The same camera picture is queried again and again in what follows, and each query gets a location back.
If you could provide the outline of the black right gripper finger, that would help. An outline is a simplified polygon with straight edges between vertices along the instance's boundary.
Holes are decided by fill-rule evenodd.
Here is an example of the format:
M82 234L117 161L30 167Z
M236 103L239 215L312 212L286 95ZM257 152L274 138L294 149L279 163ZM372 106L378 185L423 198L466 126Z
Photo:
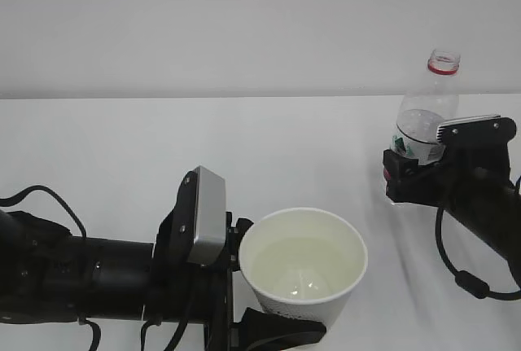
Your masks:
M383 152L383 176L386 183L417 181L422 177L420 172L418 159L403 157L391 149Z

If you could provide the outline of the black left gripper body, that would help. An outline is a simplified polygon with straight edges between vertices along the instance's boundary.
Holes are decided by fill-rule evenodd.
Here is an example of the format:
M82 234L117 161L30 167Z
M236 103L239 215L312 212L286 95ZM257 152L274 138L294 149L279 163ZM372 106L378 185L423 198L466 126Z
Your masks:
M204 326L205 350L232 350L234 326L233 272L225 246L213 265L185 263L173 269L152 259L151 277L143 310L140 349L145 349L148 328L175 322L164 347L175 350L190 323Z

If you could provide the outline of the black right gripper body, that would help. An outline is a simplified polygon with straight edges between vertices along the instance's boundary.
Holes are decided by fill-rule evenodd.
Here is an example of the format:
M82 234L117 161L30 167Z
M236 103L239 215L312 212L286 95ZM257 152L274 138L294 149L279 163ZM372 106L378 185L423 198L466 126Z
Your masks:
M386 183L386 196L396 204L410 203L436 207L447 191L464 183L478 181L511 186L508 147L500 145L478 149L445 149L442 159L420 166L417 181Z

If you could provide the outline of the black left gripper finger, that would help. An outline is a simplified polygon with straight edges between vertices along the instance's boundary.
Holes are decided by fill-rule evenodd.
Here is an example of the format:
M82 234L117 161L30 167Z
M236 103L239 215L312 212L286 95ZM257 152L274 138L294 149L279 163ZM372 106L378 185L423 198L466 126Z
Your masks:
M244 235L253 226L253 222L247 218L240 217L233 223L232 212L226 213L227 222L227 250L229 253L229 267L232 272L240 270L239 249Z
M325 334L321 322L247 308L238 323L238 350L287 350L316 344Z

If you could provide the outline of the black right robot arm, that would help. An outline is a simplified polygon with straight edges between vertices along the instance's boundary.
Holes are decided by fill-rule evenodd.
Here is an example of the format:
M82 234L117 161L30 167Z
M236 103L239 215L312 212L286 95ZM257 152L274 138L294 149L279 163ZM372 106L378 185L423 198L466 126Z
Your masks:
M440 208L502 257L520 283L520 182L510 180L508 147L447 148L421 166L383 152L386 195L396 204Z

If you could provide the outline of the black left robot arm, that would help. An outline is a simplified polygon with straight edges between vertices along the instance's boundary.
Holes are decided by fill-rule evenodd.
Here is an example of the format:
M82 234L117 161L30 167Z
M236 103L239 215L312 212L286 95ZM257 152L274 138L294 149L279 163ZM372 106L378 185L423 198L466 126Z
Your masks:
M144 328L175 322L204 328L206 350L284 350L318 343L321 322L246 309L234 320L233 274L251 223L227 218L215 264L170 266L163 239L154 243L87 238L26 212L1 215L1 320L29 325L100 318L136 320Z

